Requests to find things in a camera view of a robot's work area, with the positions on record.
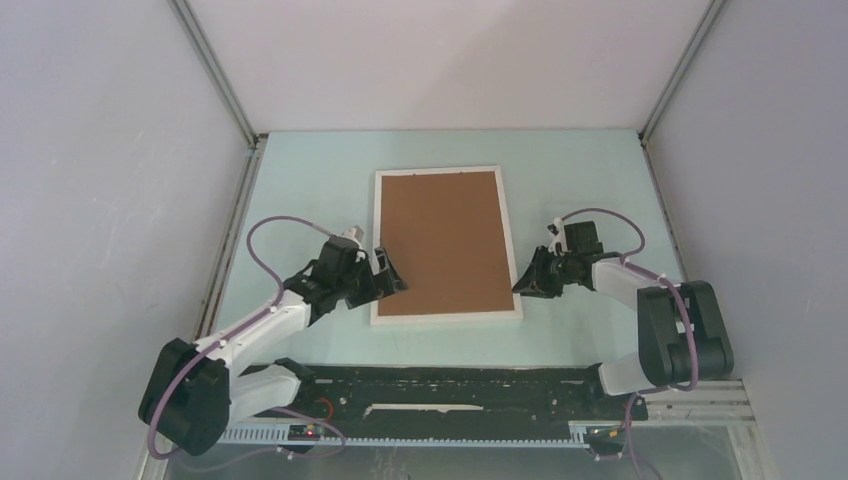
light blue tabletop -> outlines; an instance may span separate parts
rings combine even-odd
[[[250,313],[274,284],[247,254],[244,234],[271,215],[296,215],[331,231],[351,225],[370,246],[378,170],[500,165],[519,275],[550,242],[554,217],[588,206],[619,211],[644,230],[634,261],[679,278],[645,158],[630,130],[380,131],[275,133],[268,140],[216,328]],[[623,222],[594,220],[606,250],[638,244]],[[276,222],[255,236],[256,251],[283,278],[316,258],[324,237]],[[566,287],[558,299],[522,299],[524,320],[427,326],[369,325],[369,307],[343,303],[262,357],[301,363],[438,366],[583,366],[636,350],[635,313],[601,294]]]

red wire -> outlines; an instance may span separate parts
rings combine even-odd
[[[330,409],[330,413],[328,413],[328,414],[327,414],[327,418],[325,418],[325,419],[324,419],[324,421],[325,421],[325,422],[329,422],[329,421],[333,418],[333,413],[335,413],[335,409],[333,408],[333,404],[332,404],[332,402],[330,402],[329,400],[327,400],[327,399],[326,399],[326,398],[324,398],[324,397],[321,397],[321,398],[319,398],[318,400],[315,400],[315,402],[316,402],[316,403],[317,403],[317,402],[322,402],[322,403],[326,403],[326,404],[327,404],[327,407]]]

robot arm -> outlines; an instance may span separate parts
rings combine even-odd
[[[278,302],[269,300],[233,326],[194,344],[174,339],[165,345],[139,406],[139,418],[150,424],[168,386],[204,351],[208,351],[205,357],[166,399],[156,425],[159,433],[189,454],[211,448],[231,423],[291,404],[310,372],[283,359],[244,375],[259,355],[317,322],[339,300],[355,308],[407,288],[382,248],[375,249],[377,272],[372,272],[361,238],[358,228],[330,237],[317,260],[283,282],[285,291]]]
[[[638,352],[598,366],[598,381],[607,395],[621,395],[686,382],[691,355],[672,293],[649,271],[604,252],[594,222],[548,227],[554,240],[536,248],[525,274],[513,287],[526,297],[556,298],[565,285],[577,284],[604,293],[637,313]],[[733,369],[733,352],[712,286],[674,282],[693,326],[700,378],[715,378]]]

framed board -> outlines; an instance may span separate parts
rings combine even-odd
[[[500,167],[380,171],[374,192],[374,246],[409,289],[372,325],[523,318]]]

brown panel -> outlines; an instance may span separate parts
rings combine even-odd
[[[380,237],[409,290],[379,316],[512,311],[494,172],[382,177]]]

